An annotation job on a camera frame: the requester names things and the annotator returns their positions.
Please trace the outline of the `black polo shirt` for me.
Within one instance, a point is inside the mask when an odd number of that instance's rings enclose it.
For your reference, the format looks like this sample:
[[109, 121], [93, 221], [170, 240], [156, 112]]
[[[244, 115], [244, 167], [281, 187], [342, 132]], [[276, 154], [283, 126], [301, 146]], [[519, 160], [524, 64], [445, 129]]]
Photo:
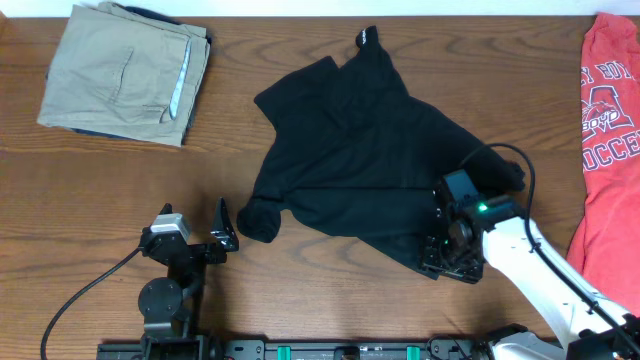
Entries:
[[439, 217], [444, 175], [465, 170], [496, 196], [524, 187], [505, 160], [436, 107], [412, 97], [375, 27], [343, 65], [325, 57], [255, 98], [276, 137], [239, 211], [239, 231], [269, 243], [289, 211], [330, 236], [355, 237], [418, 269], [420, 245]]

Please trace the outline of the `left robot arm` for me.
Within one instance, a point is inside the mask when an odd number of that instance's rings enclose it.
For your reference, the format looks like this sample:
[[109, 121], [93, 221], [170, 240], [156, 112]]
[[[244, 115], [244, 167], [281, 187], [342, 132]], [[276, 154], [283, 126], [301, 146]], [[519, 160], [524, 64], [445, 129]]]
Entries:
[[138, 249], [167, 267], [167, 275], [148, 282], [138, 296], [144, 318], [144, 359], [222, 359], [219, 341], [195, 333], [206, 282], [206, 268], [223, 264], [239, 250], [226, 202], [219, 198], [209, 243], [190, 244], [191, 229], [167, 203], [152, 224], [143, 229]]

